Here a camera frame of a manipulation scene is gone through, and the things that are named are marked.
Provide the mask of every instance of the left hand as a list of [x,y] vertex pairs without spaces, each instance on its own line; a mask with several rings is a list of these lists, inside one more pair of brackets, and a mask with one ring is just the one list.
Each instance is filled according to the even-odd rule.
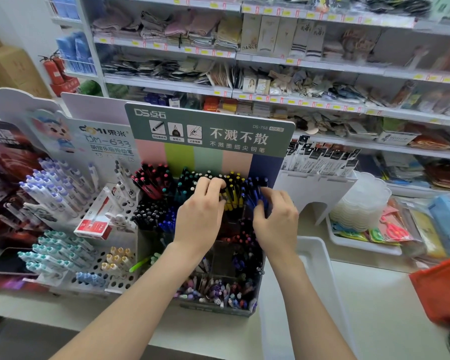
[[223,179],[201,177],[195,193],[178,209],[173,243],[197,263],[214,244],[224,213],[225,200],[220,201]]

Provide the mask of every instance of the red box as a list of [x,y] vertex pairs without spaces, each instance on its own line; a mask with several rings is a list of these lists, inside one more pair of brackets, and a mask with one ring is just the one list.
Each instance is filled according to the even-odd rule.
[[62,95],[62,92],[74,93],[79,86],[80,82],[76,77],[72,77],[70,80],[67,80],[62,84],[50,84],[50,87],[57,97],[60,97]]

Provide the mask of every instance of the smartphone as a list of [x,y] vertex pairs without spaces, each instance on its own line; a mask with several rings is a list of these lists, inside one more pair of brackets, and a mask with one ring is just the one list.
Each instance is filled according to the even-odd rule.
[[26,262],[18,257],[19,252],[31,251],[31,248],[6,248],[3,250],[0,254],[0,274],[38,277],[39,274],[28,270]]

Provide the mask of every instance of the wall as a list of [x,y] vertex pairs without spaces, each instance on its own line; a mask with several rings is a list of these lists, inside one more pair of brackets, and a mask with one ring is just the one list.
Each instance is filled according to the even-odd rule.
[[0,40],[25,49],[47,86],[50,78],[39,55],[55,52],[55,39],[62,35],[60,26],[50,20],[45,0],[0,0]]

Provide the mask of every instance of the cartoon rabbit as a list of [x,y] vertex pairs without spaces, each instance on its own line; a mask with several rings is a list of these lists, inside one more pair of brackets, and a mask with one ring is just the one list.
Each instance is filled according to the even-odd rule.
[[74,153],[75,147],[72,144],[72,137],[69,128],[62,123],[61,119],[54,120],[45,116],[32,117],[35,128],[42,134],[57,141],[60,150],[67,153]]

